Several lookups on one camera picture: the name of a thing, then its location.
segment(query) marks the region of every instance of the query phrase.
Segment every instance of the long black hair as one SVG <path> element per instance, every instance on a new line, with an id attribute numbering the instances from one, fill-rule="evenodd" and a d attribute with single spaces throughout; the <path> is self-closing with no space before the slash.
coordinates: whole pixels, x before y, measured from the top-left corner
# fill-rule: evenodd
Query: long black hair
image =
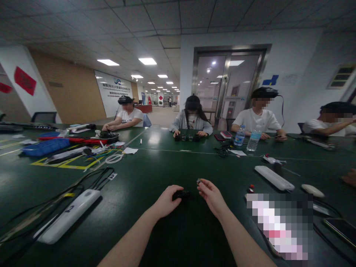
<path id="1" fill-rule="evenodd" d="M 196 110 L 198 116 L 203 120 L 203 121 L 208 121 L 207 117 L 205 116 L 205 113 L 203 112 L 203 107 L 200 104 L 200 99 L 199 97 L 197 97 L 196 95 L 192 95 L 190 97 L 187 98 L 186 102 L 185 102 L 185 109 L 184 109 L 184 113 L 185 113 L 185 119 L 187 120 L 187 127 L 189 129 L 189 120 L 188 120 L 188 110 Z"/>

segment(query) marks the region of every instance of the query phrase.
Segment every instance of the fluorescent light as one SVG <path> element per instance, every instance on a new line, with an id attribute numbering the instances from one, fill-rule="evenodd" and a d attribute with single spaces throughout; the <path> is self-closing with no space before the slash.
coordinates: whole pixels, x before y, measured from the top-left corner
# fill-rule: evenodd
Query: fluorescent light
<path id="1" fill-rule="evenodd" d="M 119 66 L 119 64 L 115 63 L 114 61 L 110 59 L 98 59 L 99 62 L 104 63 L 108 66 Z"/>
<path id="2" fill-rule="evenodd" d="M 230 61 L 230 66 L 238 66 L 243 62 L 244 62 L 244 60 L 232 60 L 232 61 Z"/>
<path id="3" fill-rule="evenodd" d="M 138 59 L 145 65 L 157 65 L 157 63 L 153 60 L 153 58 L 144 58 L 144 59 Z"/>

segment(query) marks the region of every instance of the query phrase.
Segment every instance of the red decoration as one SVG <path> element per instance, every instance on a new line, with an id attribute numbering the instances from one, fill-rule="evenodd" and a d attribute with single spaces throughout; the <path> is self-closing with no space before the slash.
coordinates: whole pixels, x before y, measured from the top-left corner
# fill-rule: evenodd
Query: red decoration
<path id="1" fill-rule="evenodd" d="M 6 84 L 0 83 L 0 91 L 4 93 L 10 93 L 12 90 L 11 86 L 8 86 Z"/>
<path id="2" fill-rule="evenodd" d="M 19 67 L 15 70 L 15 82 L 22 87 L 30 95 L 34 95 L 34 89 L 36 88 L 36 81 L 32 79 L 26 72 Z"/>

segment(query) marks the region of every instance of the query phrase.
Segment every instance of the reception desk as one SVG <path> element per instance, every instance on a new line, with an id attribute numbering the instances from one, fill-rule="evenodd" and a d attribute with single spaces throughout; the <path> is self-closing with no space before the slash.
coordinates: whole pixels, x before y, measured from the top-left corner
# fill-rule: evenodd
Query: reception desk
<path id="1" fill-rule="evenodd" d="M 142 111 L 142 113 L 151 113 L 152 112 L 152 105 L 138 105 L 135 108 Z"/>

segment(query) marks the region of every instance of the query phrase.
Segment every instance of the water bottle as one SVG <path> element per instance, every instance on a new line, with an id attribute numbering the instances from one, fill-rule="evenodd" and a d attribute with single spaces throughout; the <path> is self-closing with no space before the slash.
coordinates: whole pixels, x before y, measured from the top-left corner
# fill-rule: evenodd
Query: water bottle
<path id="1" fill-rule="evenodd" d="M 244 139 L 245 139 L 245 126 L 241 125 L 240 129 L 236 133 L 234 145 L 242 146 L 244 143 Z"/>
<path id="2" fill-rule="evenodd" d="M 261 134 L 262 134 L 261 128 L 262 128 L 262 126 L 257 125 L 256 130 L 252 131 L 250 141 L 247 144 L 248 151 L 256 151 L 258 141 L 260 140 Z"/>

